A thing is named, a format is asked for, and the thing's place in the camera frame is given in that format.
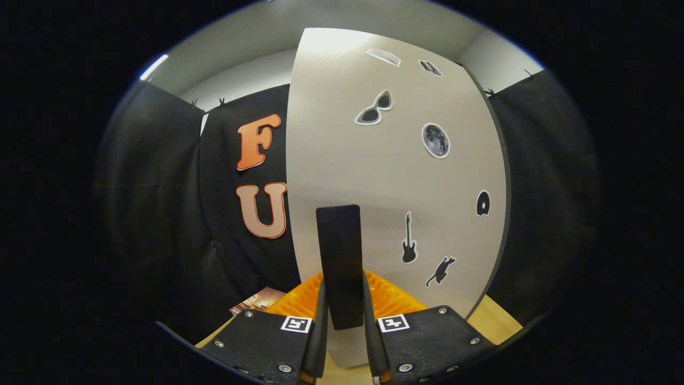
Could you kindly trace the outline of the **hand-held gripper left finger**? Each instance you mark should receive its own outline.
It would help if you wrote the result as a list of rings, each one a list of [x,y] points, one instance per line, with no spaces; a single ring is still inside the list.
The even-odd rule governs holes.
[[[213,359],[261,384],[315,384],[327,357],[328,304],[323,274],[268,309],[247,309],[213,336]]]

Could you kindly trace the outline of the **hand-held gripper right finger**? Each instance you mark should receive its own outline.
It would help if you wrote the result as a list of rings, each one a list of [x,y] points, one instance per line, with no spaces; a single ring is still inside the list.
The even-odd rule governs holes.
[[[363,316],[375,384],[440,384],[481,363],[496,344],[448,305],[425,307],[366,271]]]

